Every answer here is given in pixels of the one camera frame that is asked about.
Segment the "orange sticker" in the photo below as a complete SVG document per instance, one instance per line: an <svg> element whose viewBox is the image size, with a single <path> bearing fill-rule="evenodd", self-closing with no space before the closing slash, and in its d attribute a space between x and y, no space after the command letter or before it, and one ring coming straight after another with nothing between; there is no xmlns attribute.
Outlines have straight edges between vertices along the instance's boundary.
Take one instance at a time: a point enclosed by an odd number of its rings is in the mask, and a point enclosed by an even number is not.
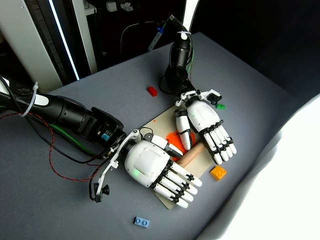
<svg viewBox="0 0 320 240"><path fill-rule="evenodd" d="M170 132L165 138L169 142L169 144L175 145L181 152L183 152L183 154L187 152L187 150L185 150L184 146L182 145L180 136L178 135L177 131ZM191 132L191 139L192 139L192 144L195 145L196 136L193 132Z"/></svg>

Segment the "red wire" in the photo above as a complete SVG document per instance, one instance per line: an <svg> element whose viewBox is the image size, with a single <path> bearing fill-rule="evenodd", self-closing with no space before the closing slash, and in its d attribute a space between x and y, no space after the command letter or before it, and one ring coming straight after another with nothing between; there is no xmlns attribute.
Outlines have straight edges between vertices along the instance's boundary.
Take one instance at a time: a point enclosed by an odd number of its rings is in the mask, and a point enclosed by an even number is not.
<svg viewBox="0 0 320 240"><path fill-rule="evenodd" d="M20 114L20 113L15 112L15 113L10 113L10 114L4 115L4 116L0 117L0 120L1 120L1 119L4 119L5 117L9 117L9 116L12 116L12 115L17 115L17 114ZM52 140L51 140L51 145L50 145L50 148L49 148L49 164L50 164L50 167L51 167L52 171L53 171L57 176L59 176L60 178L63 178L63 179L67 179L67 180L73 181L73 182L86 182L86 181L88 181L88 180L90 180L90 179L93 179L93 178L96 176L96 174L98 173L98 170L100 169L100 166L97 165L97 164L90 164L90 163L87 163L87 165L97 167L96 173L95 173L94 175L92 175L92 176L90 176L90 177L87 177L87 178L84 178L84 179L76 179L76 178L72 178L72 177L67 177L67 176L63 176L63 175L61 175L60 173L58 173L58 172L55 170L54 165L53 165L53 163L52 163L52 150L54 149L54 144L55 144L55 140L56 140L56 139L55 139L55 135L54 135L54 131L53 131L52 128L48 125L48 123L47 123L44 119L42 119L41 116L39 116L39 115L37 115L37 114L30 113L30 112L28 113L28 115L33 115L33 116L36 116L37 118L39 118L39 119L44 123L44 125L49 129L49 131L50 131Z"/></svg>

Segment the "white curtain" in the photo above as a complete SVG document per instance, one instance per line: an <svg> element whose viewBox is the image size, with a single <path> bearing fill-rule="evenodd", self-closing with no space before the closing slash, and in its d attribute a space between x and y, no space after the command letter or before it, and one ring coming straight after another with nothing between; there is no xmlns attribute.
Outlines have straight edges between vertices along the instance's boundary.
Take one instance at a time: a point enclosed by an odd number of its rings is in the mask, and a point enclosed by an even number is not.
<svg viewBox="0 0 320 240"><path fill-rule="evenodd" d="M320 240L320 95L282 127L197 240Z"/></svg>

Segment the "led light strip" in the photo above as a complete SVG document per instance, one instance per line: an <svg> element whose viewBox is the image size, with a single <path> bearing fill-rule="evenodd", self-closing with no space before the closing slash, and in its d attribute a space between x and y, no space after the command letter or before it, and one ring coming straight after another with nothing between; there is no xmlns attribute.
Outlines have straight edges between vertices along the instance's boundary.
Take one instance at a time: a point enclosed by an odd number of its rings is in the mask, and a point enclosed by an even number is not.
<svg viewBox="0 0 320 240"><path fill-rule="evenodd" d="M52 0L49 0L49 4L50 4L51 10L52 10L52 13L53 13L53 16L54 16L56 25L58 26L58 29L59 29L59 32L60 32L60 36L61 36L61 38L62 38L62 41L63 41L64 47L65 47L66 53L68 54L68 57L69 57L71 66L72 66L72 68L73 68L75 77L76 77L77 80L79 80L79 76L78 76L78 73L77 73L77 70L76 70L74 61L72 60L72 57L71 57L71 54L70 54L70 51L69 51L69 48L68 48L68 45L67 45L67 41L66 41L64 32L62 31L62 28L61 28L61 25L60 25L60 21L59 21L59 18L58 18L56 9L55 9L55 5L54 5L54 3L53 3Z"/></svg>

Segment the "white zip tie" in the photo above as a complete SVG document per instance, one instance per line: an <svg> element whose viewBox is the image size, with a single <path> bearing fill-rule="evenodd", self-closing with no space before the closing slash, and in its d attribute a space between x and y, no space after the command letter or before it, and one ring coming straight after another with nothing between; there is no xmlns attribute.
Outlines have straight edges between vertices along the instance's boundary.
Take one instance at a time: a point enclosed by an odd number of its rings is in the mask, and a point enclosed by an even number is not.
<svg viewBox="0 0 320 240"><path fill-rule="evenodd" d="M177 34L191 34L189 31L177 31Z"/></svg>
<svg viewBox="0 0 320 240"><path fill-rule="evenodd" d="M33 95L32 95L32 99L31 99L31 102L28 106L28 108L25 110L24 114L21 114L20 116L21 117L24 117L25 115L27 115L30 111L30 109L32 108L32 106L34 105L35 101L36 101L36 95L37 95L37 89L39 88L38 86L38 82L36 81L34 86L33 86Z"/></svg>

